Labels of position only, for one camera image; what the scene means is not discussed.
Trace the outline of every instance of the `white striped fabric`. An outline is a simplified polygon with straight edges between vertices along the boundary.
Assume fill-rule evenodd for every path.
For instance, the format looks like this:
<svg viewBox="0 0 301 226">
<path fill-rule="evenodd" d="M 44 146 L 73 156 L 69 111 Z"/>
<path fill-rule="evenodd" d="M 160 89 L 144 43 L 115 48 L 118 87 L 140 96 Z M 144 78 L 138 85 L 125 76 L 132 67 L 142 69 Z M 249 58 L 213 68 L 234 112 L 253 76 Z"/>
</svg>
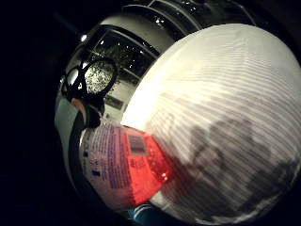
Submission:
<svg viewBox="0 0 301 226">
<path fill-rule="evenodd" d="M 188 223 L 250 221 L 299 174 L 300 66 L 264 30 L 212 26 L 159 57 L 121 123 L 152 134 L 173 168 L 154 205 Z"/>
</svg>

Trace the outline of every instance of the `red plastic wrapper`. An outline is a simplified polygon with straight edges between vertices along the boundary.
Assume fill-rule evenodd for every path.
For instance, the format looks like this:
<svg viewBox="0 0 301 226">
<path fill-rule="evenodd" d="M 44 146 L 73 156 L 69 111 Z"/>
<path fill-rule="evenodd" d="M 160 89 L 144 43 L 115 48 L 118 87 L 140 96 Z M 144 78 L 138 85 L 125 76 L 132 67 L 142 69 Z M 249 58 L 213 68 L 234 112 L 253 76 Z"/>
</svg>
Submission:
<svg viewBox="0 0 301 226">
<path fill-rule="evenodd" d="M 84 175 L 113 210 L 146 202 L 171 173 L 151 135 L 105 120 L 84 132 L 80 160 Z"/>
</svg>

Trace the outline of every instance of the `dark background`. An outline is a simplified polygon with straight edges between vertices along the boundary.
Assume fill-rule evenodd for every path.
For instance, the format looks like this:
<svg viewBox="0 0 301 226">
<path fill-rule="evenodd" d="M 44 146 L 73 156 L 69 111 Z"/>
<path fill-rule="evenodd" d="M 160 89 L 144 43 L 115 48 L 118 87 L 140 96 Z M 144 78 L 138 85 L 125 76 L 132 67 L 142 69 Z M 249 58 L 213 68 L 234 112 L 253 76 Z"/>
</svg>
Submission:
<svg viewBox="0 0 301 226">
<path fill-rule="evenodd" d="M 60 73 L 78 44 L 55 19 L 64 17 L 86 33 L 128 1 L 6 2 L 2 6 L 1 65 L 3 136 L 0 225 L 108 225 L 76 198 L 62 168 L 54 128 Z M 285 27 L 301 49 L 298 1 L 258 2 Z M 301 183 L 256 225 L 300 225 Z"/>
</svg>

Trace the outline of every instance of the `barcode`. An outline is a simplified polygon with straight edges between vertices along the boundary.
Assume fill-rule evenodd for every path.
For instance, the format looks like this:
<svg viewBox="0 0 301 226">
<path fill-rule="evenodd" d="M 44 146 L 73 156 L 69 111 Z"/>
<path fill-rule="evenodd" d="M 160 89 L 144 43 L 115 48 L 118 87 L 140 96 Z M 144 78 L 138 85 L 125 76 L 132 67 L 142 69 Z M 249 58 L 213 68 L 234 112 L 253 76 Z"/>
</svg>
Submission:
<svg viewBox="0 0 301 226">
<path fill-rule="evenodd" d="M 145 154 L 146 149 L 142 137 L 129 135 L 132 154 Z"/>
</svg>

